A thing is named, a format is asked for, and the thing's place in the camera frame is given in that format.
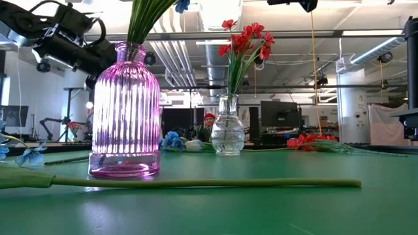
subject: clear glass vase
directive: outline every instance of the clear glass vase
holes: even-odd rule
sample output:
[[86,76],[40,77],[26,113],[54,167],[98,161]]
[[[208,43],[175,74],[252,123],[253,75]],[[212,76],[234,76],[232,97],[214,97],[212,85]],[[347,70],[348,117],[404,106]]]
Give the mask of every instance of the clear glass vase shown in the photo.
[[219,96],[219,115],[212,127],[212,145],[219,156],[237,156],[244,148],[244,126],[236,114],[238,95]]
[[159,84],[143,64],[142,45],[116,45],[118,60],[95,86],[89,174],[141,177],[159,171]]

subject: pillar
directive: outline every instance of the pillar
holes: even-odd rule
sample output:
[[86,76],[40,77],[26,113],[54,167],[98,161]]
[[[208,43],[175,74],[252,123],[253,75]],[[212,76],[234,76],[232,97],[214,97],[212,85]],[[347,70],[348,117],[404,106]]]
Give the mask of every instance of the pillar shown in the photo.
[[[364,84],[364,69],[338,74],[338,85]],[[338,122],[340,142],[370,143],[370,122],[366,91],[359,88],[338,88]]]

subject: desk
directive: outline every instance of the desk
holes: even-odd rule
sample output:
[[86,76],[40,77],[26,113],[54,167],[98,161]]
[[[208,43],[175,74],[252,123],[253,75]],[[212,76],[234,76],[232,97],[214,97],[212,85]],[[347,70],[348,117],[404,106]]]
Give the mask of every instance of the desk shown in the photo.
[[[47,155],[48,161],[86,151]],[[164,153],[153,180],[356,178],[363,188],[99,189],[55,185],[0,190],[9,234],[416,234],[418,157],[297,151]],[[40,166],[86,178],[87,162]]]

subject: white flower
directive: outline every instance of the white flower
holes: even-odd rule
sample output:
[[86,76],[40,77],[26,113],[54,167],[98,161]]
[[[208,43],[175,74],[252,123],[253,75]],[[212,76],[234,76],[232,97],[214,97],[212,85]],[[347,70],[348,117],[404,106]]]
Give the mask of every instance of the white flower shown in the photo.
[[186,151],[202,151],[203,149],[203,143],[200,140],[192,140],[187,141],[185,143],[185,150]]

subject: red cap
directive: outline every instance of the red cap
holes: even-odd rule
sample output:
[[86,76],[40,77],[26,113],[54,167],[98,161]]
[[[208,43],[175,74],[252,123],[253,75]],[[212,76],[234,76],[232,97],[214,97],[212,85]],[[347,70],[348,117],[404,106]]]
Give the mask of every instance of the red cap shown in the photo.
[[206,120],[206,118],[214,118],[214,119],[215,119],[215,115],[213,115],[213,114],[211,114],[211,113],[207,113],[207,114],[204,116],[203,120]]

